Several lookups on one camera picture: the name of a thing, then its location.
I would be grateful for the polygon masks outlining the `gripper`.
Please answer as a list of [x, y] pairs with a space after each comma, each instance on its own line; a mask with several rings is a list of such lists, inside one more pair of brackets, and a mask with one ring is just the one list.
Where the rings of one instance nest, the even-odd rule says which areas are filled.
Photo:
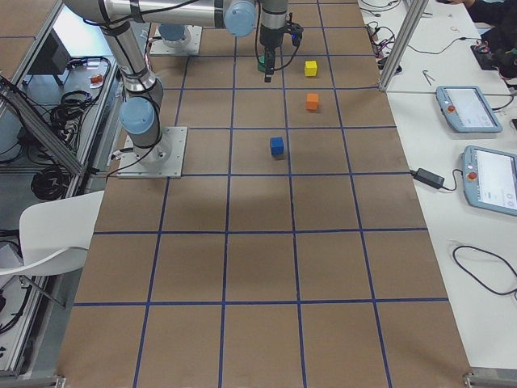
[[273, 76], [275, 50], [283, 43], [283, 28], [271, 29], [269, 27], [261, 27], [259, 41], [264, 48], [264, 82], [269, 83]]

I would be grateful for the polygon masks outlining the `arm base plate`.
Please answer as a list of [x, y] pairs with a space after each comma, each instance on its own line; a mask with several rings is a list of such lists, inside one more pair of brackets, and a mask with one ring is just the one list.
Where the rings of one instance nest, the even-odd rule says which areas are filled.
[[161, 141], [148, 150], [135, 148], [129, 135], [124, 147], [132, 148], [120, 158], [116, 177], [121, 179], [180, 179], [187, 144], [187, 127], [163, 127]]
[[150, 54], [154, 56], [197, 56], [202, 27], [181, 24], [159, 24], [154, 33]]

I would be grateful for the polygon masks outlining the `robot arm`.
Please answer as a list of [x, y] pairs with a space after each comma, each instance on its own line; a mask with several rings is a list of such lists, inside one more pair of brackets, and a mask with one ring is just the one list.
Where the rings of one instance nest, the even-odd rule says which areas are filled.
[[234, 37], [247, 36], [257, 27], [264, 48], [265, 82], [276, 71], [276, 49], [288, 32], [286, 1], [68, 1], [66, 6], [99, 26], [115, 55], [128, 96], [120, 120], [136, 161], [148, 166], [165, 162], [171, 146], [159, 121], [163, 87], [146, 62], [132, 23], [224, 28]]
[[182, 24], [162, 23], [158, 26], [158, 32], [164, 43], [169, 46], [185, 45], [191, 41], [188, 27]]

